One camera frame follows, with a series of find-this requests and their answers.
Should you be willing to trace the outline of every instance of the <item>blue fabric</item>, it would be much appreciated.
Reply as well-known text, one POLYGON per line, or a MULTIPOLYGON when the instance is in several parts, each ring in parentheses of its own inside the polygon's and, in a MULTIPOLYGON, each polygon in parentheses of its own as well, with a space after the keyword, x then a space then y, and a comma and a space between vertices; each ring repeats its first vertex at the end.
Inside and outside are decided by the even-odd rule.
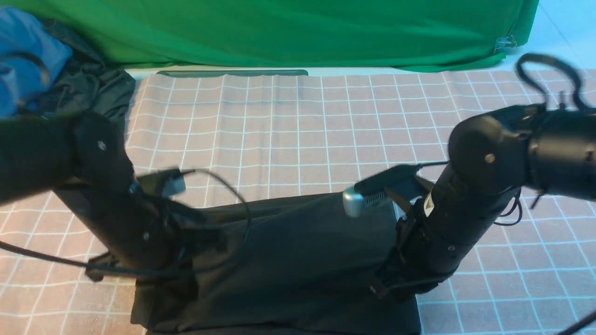
POLYGON ((50 83, 44 87, 35 64, 19 58, 0 60, 0 117, 16 112, 19 101, 49 89, 72 56, 72 50, 44 31, 33 15, 14 7, 0 7, 0 58, 9 52, 23 51, 37 56, 48 68, 50 83))

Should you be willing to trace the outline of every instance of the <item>cable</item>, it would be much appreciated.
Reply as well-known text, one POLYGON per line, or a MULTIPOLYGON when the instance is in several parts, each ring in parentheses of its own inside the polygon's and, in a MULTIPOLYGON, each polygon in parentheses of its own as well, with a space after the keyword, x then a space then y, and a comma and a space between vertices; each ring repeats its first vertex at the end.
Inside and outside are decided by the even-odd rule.
POLYGON ((182 173, 182 175, 186 175, 186 174, 193 173, 193 172, 206 173, 206 174, 214 177, 215 179, 217 179, 219 182, 224 184, 224 186, 226 186, 227 189, 232 191, 232 193, 234 193, 234 195, 236 195, 238 197, 238 199, 240 200, 240 202, 242 202, 242 204, 244 205, 244 208, 246 209, 246 228, 244 230, 244 236, 243 236, 242 243, 236 249, 236 251, 232 255, 230 255, 230 257, 227 257, 224 260, 222 260, 221 262, 218 262, 214 265, 207 266, 204 268, 185 269, 185 270, 181 270, 178 268, 161 269, 161 270, 116 268, 114 266, 79 262, 76 260, 70 260, 70 259, 66 259, 66 258, 48 255, 45 253, 35 252, 33 250, 13 246, 12 244, 8 244, 3 241, 0 241, 0 249, 4 249, 8 252, 16 253, 16 254, 19 254, 19 255, 22 255, 25 257, 37 258, 37 259, 45 260, 48 262, 55 262, 55 263, 60 263, 60 264, 65 264, 65 265, 71 265, 71 266, 76 266, 78 268, 100 270, 100 271, 109 272, 109 273, 113 273, 113 274, 125 274, 125 275, 129 275, 129 276, 134 276, 134 277, 140 277, 140 276, 144 276, 144 277, 189 277, 189 276, 193 276, 193 275, 196 275, 196 274, 199 274, 202 272, 211 271, 213 269, 216 269, 216 268, 222 266, 225 263, 232 261, 240 254, 240 250, 244 248, 244 246, 246 245, 246 242, 248 241, 249 236, 250 236, 250 230, 252 228, 252 215, 250 213, 249 204, 246 202, 244 197, 238 191, 236 191, 234 189, 234 187, 232 187, 228 182, 226 182, 226 180, 224 180, 221 176, 219 176, 217 173, 211 172, 207 169, 191 169, 191 170, 185 170, 182 173))
POLYGON ((584 329, 585 327, 589 326, 590 323, 596 321, 596 311, 591 312, 590 314, 586 315, 584 318, 582 318, 581 320, 579 320, 578 322, 572 324, 571 326, 569 326, 569 328, 557 333, 556 335, 571 335, 571 334, 575 334, 578 331, 580 331, 581 329, 584 329))
POLYGON ((507 211, 507 213, 505 213, 505 214, 499 215, 500 218, 504 218, 506 216, 510 216, 513 213, 513 211, 517 208, 517 220, 515 222, 513 222, 513 223, 510 223, 510 224, 509 223, 495 221, 495 225, 502 226, 502 227, 511 227, 511 226, 517 225, 522 220, 523 211, 522 211, 522 202, 520 201, 520 197, 521 196, 522 196, 522 189, 520 188, 516 192, 516 194, 514 196, 514 199, 515 200, 513 201, 513 205, 511 206, 511 208, 509 209, 509 211, 507 211))

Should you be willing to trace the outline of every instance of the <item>white grid line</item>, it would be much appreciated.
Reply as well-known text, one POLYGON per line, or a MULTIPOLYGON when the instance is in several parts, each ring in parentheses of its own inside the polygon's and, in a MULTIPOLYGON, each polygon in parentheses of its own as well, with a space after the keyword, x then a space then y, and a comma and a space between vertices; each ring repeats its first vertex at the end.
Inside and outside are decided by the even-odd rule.
MULTIPOLYGON (((350 90, 347 88, 347 77, 344 76, 343 80, 346 81, 346 95, 347 95, 347 100, 350 101, 350 90)), ((347 104, 347 110, 348 113, 350 114, 350 125, 352 126, 352 143, 353 143, 353 147, 354 147, 354 155, 356 157, 356 171, 358 173, 358 180, 362 179, 362 175, 360 173, 360 160, 358 159, 358 145, 356 145, 356 131, 354 130, 354 118, 352 116, 352 105, 351 104, 347 104)))
MULTIPOLYGON (((373 80, 371 79, 371 76, 368 76, 368 82, 370 83, 371 87, 373 87, 373 80)), ((375 100, 374 90, 372 89, 371 92, 372 92, 372 99, 375 100)), ((385 163, 386 163, 385 166, 387 168, 389 168, 389 157, 387 156, 387 148, 385 147, 385 140, 383 139, 383 130, 382 130, 383 127, 381 127, 381 119, 378 116, 377 104, 372 104, 372 105, 374 106, 374 113, 377 116, 378 135, 381 138, 381 146, 383 147, 383 154, 385 155, 385 163)))
MULTIPOLYGON (((321 77, 321 98, 323 99, 323 115, 326 116, 327 115, 327 111, 325 111, 325 98, 323 97, 325 92, 323 92, 323 77, 321 77)), ((325 147, 327 148, 325 150, 325 152, 327 153, 327 173, 328 173, 328 177, 329 177, 329 192, 332 192, 333 190, 333 186, 331 184, 331 158, 329 157, 329 139, 327 138, 327 118, 323 117, 323 129, 325 132, 325 147)))

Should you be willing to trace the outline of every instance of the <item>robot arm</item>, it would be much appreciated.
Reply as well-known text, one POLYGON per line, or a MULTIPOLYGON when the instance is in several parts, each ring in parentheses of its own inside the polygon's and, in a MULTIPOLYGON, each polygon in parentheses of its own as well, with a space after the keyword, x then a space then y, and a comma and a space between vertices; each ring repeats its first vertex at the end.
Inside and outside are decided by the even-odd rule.
POLYGON ((545 102, 460 122, 449 138, 449 162, 434 185, 415 175, 421 165, 396 166, 344 192, 348 215, 358 216, 384 198, 406 213, 398 220, 396 246, 371 283, 376 295, 392 290, 397 297, 408 297, 449 278, 521 187, 536 190, 536 201, 544 194, 596 199, 596 109, 581 100, 579 76, 554 58, 533 54, 520 59, 517 71, 545 95, 545 102), (526 61, 569 75, 579 110, 567 111, 563 102, 557 110, 547 110, 546 92, 521 67, 526 61))
MULTIPOLYGON (((100 267, 176 270, 192 249, 220 242, 217 229, 195 234, 200 211, 167 199, 183 190, 175 187, 182 175, 171 169, 136 178, 118 127, 95 113, 0 122, 0 204, 53 191, 108 249, 90 260, 100 267)), ((110 271, 86 274, 99 281, 110 271)))

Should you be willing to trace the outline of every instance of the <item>black fabric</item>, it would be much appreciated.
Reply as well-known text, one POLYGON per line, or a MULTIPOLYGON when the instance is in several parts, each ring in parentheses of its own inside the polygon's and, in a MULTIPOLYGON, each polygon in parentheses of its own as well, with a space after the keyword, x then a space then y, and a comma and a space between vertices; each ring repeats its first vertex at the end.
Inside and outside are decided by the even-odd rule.
MULTIPOLYGON (((250 207, 258 215, 237 261, 195 280, 137 283, 131 321, 149 335, 420 333, 415 298, 378 300, 367 284, 395 242, 391 205, 359 219, 344 214, 340 193, 250 207)), ((236 220, 229 253, 241 242, 242 211, 204 210, 222 223, 236 220)), ((228 255, 198 255, 194 266, 228 255)))
POLYGON ((135 79, 122 69, 106 67, 102 56, 63 23, 41 18, 39 21, 46 32, 73 50, 73 56, 54 86, 36 100, 38 110, 43 113, 93 111, 123 128, 135 91, 135 79))

